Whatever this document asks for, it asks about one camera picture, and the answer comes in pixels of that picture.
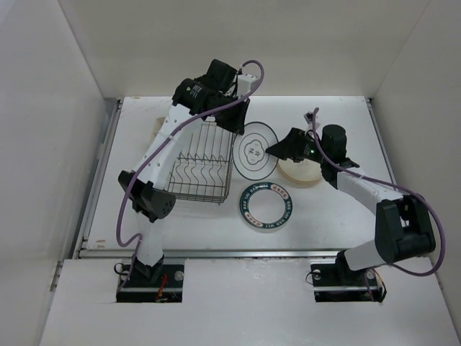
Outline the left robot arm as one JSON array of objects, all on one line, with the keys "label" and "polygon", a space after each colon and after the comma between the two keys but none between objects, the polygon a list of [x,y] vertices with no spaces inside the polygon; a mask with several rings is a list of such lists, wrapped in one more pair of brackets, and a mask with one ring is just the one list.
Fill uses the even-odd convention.
[{"label": "left robot arm", "polygon": [[263,79],[263,76],[254,76],[245,81],[242,68],[215,59],[204,75],[185,79],[176,88],[168,114],[143,158],[131,171],[121,171],[118,177],[124,195],[117,216],[116,241],[122,248],[136,244],[130,265],[119,273],[126,280],[136,272],[142,284],[157,284],[164,258],[161,241],[156,241],[146,255],[140,255],[141,247],[154,236],[149,229],[122,240],[127,205],[131,204],[133,210],[150,223],[165,218],[176,202],[174,194],[167,192],[165,186],[182,149],[208,117],[213,117],[218,127],[242,134],[249,97]]}]

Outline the yellow plate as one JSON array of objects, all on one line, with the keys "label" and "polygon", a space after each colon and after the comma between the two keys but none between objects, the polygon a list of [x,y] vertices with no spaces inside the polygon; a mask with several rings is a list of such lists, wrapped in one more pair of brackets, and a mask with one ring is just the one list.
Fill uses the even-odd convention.
[{"label": "yellow plate", "polygon": [[308,189],[308,188],[312,188],[312,187],[315,187],[316,185],[320,184],[321,181],[319,179],[312,180],[312,181],[300,181],[300,180],[296,180],[296,179],[295,180],[288,179],[286,181],[286,183],[292,188]]}]

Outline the cream white plate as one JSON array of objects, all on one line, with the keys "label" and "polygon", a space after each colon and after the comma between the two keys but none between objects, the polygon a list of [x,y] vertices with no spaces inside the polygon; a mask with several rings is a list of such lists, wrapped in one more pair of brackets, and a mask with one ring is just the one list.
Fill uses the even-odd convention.
[{"label": "cream white plate", "polygon": [[278,170],[283,177],[298,185],[313,184],[322,178],[320,164],[308,160],[298,163],[280,160]]}]

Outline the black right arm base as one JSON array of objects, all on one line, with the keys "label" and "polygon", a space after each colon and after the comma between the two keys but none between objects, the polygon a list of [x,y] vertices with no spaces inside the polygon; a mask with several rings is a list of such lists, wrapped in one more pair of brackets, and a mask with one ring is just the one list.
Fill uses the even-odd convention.
[{"label": "black right arm base", "polygon": [[353,272],[351,277],[343,278],[335,264],[314,263],[306,275],[308,277],[316,303],[382,303],[388,292],[374,270],[360,270]]}]

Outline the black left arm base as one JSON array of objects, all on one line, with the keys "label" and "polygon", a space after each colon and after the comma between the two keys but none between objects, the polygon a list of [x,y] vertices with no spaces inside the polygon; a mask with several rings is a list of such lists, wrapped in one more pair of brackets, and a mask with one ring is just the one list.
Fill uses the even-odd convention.
[{"label": "black left arm base", "polygon": [[126,284],[129,264],[117,263],[114,267],[119,275],[116,302],[118,303],[181,303],[183,298],[184,265],[165,264],[154,283],[133,270]]}]

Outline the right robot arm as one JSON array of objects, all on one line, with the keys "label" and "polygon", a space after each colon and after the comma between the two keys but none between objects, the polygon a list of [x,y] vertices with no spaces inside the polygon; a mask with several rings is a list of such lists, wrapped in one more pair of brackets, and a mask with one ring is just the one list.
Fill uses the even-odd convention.
[{"label": "right robot arm", "polygon": [[404,194],[388,182],[366,177],[360,166],[346,155],[346,131],[327,125],[322,133],[292,128],[287,136],[266,149],[281,160],[319,163],[327,183],[362,204],[375,217],[373,240],[341,251],[336,256],[334,276],[343,284],[359,277],[360,271],[433,252],[436,248],[429,208],[421,198]]}]

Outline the aluminium table rail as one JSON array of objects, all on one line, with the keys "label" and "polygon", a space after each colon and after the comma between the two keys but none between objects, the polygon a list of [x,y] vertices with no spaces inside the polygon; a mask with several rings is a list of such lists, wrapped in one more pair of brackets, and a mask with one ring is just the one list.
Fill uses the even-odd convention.
[{"label": "aluminium table rail", "polygon": [[[170,106],[168,97],[127,97],[112,127],[102,160],[102,177],[89,203],[79,256],[123,258],[132,247],[117,244],[115,226],[123,192],[117,176],[131,169],[144,154],[155,120]],[[303,115],[318,107],[318,121],[345,128],[348,156],[369,176],[391,181],[393,173],[382,147],[368,98],[363,96],[263,96],[251,101],[248,121],[269,125],[279,138],[305,126]],[[241,193],[249,181],[232,174],[228,198],[222,203],[180,200],[171,214],[154,224],[163,234],[168,257],[291,257],[312,252],[331,254],[370,241],[374,216],[354,198],[317,182],[302,188],[273,172],[270,180],[292,197],[289,221],[275,230],[260,230],[239,211]]]}]

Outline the white bowl green band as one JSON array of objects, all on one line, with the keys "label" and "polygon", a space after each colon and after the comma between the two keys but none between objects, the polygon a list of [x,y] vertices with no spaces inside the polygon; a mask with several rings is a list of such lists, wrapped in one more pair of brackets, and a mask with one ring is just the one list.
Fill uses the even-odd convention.
[{"label": "white bowl green band", "polygon": [[275,182],[249,185],[238,200],[243,221],[261,234],[281,230],[292,217],[293,201],[289,192]]}]

